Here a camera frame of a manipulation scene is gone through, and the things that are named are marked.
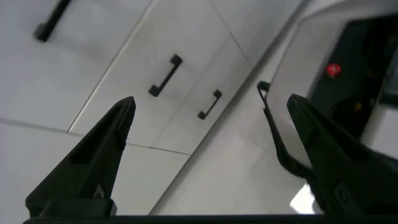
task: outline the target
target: drawer handle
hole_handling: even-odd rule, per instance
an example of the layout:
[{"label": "drawer handle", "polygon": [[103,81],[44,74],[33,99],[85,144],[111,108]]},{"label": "drawer handle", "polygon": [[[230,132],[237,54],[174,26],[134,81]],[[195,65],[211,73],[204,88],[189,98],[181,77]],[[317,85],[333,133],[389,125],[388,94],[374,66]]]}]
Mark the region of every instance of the drawer handle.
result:
[{"label": "drawer handle", "polygon": [[174,55],[171,59],[170,59],[170,63],[172,63],[174,66],[171,69],[171,71],[169,72],[169,74],[167,74],[166,78],[163,80],[162,84],[160,84],[159,87],[152,85],[149,89],[149,93],[156,97],[159,96],[160,92],[163,90],[164,86],[166,86],[167,82],[171,79],[171,77],[173,76],[173,74],[175,73],[175,71],[177,71],[178,67],[181,65],[182,63],[182,58],[178,55]]},{"label": "drawer handle", "polygon": [[216,105],[216,103],[218,102],[218,100],[221,98],[222,95],[223,95],[222,92],[220,92],[219,90],[216,90],[213,93],[213,96],[216,97],[216,100],[213,102],[213,104],[210,106],[210,108],[207,110],[206,113],[204,113],[203,111],[199,112],[198,118],[203,119],[203,120],[206,119],[207,115],[209,115],[210,111],[213,109],[213,107]]},{"label": "drawer handle", "polygon": [[62,14],[65,12],[71,0],[59,0],[57,6],[52,11],[51,16],[47,22],[41,23],[37,26],[34,36],[37,40],[47,42],[51,36],[52,31],[61,19]]}]

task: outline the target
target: black bar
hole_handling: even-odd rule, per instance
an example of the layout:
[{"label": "black bar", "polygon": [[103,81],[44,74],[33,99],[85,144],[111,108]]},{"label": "black bar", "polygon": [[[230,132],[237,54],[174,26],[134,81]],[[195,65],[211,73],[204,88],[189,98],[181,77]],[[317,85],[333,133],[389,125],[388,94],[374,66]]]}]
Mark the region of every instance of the black bar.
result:
[{"label": "black bar", "polygon": [[167,74],[166,78],[163,80],[162,84],[160,84],[159,87],[152,85],[149,89],[149,93],[156,97],[159,96],[160,92],[163,90],[164,86],[166,86],[167,82],[169,82],[169,80],[171,79],[171,77],[174,75],[175,71],[177,71],[177,69],[179,68],[179,66],[182,63],[182,58],[180,56],[178,56],[177,54],[175,54],[171,59],[170,59],[170,63],[172,63],[174,65],[174,67],[171,69],[171,71],[169,72],[169,74]]},{"label": "black bar", "polygon": [[198,114],[198,118],[200,119],[206,119],[207,115],[209,115],[210,111],[213,109],[213,107],[216,105],[216,103],[218,102],[218,100],[221,98],[221,96],[223,95],[222,92],[220,92],[219,90],[216,90],[213,95],[216,97],[216,100],[213,102],[213,104],[210,106],[210,108],[207,110],[206,113],[204,113],[203,111],[199,112]]},{"label": "black bar", "polygon": [[39,24],[34,33],[37,40],[47,42],[51,36],[52,31],[61,19],[62,14],[65,12],[71,0],[60,0],[52,11],[51,16],[47,22]]}]

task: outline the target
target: cabinet door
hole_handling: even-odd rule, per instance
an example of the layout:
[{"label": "cabinet door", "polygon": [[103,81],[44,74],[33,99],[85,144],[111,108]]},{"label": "cabinet door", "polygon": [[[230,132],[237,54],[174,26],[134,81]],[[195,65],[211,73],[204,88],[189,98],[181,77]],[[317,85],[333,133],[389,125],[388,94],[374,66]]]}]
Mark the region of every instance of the cabinet door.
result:
[{"label": "cabinet door", "polygon": [[[158,1],[72,132],[85,134],[115,102],[133,96],[137,109],[127,141],[151,146],[227,36],[228,30],[208,0]],[[159,95],[151,95],[151,86],[160,86],[176,67],[170,63],[175,54],[182,63]]]},{"label": "cabinet door", "polygon": [[212,0],[251,65],[256,65],[302,0]]},{"label": "cabinet door", "polygon": [[[193,153],[250,71],[250,65],[233,38],[227,38],[204,76],[157,138],[154,147]],[[215,96],[217,90],[221,92],[218,100]],[[207,114],[204,119],[203,116],[198,117],[201,111]]]},{"label": "cabinet door", "polygon": [[0,1],[0,118],[67,130],[149,1],[71,1],[46,43],[58,1]]}]

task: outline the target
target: red light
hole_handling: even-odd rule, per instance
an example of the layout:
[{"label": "red light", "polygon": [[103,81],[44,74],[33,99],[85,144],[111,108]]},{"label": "red light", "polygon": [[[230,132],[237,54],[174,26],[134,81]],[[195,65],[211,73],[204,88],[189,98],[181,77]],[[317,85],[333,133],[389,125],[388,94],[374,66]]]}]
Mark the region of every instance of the red light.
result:
[{"label": "red light", "polygon": [[341,67],[337,63],[331,63],[326,67],[329,77],[336,78],[341,73]]}]

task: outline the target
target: black strap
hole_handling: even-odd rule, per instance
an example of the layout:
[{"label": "black strap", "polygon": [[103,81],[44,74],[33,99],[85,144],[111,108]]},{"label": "black strap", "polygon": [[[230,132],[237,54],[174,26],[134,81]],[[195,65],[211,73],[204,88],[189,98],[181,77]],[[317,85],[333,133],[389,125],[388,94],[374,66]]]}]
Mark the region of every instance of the black strap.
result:
[{"label": "black strap", "polygon": [[271,111],[269,110],[266,96],[264,97],[261,91],[268,93],[269,87],[271,86],[270,83],[260,81],[257,84],[257,90],[261,96],[261,100],[264,103],[264,113],[266,114],[269,127],[271,129],[272,138],[274,139],[274,144],[276,148],[276,154],[279,163],[285,170],[289,171],[291,174],[304,178],[308,184],[311,186],[311,191],[314,194],[319,207],[327,214],[328,211],[326,209],[326,202],[323,196],[320,194],[319,185],[317,183],[317,178],[315,177],[314,172],[306,167],[305,165],[301,164],[298,160],[292,157],[286,150],[285,144],[279,134],[275,121],[271,115]]}]

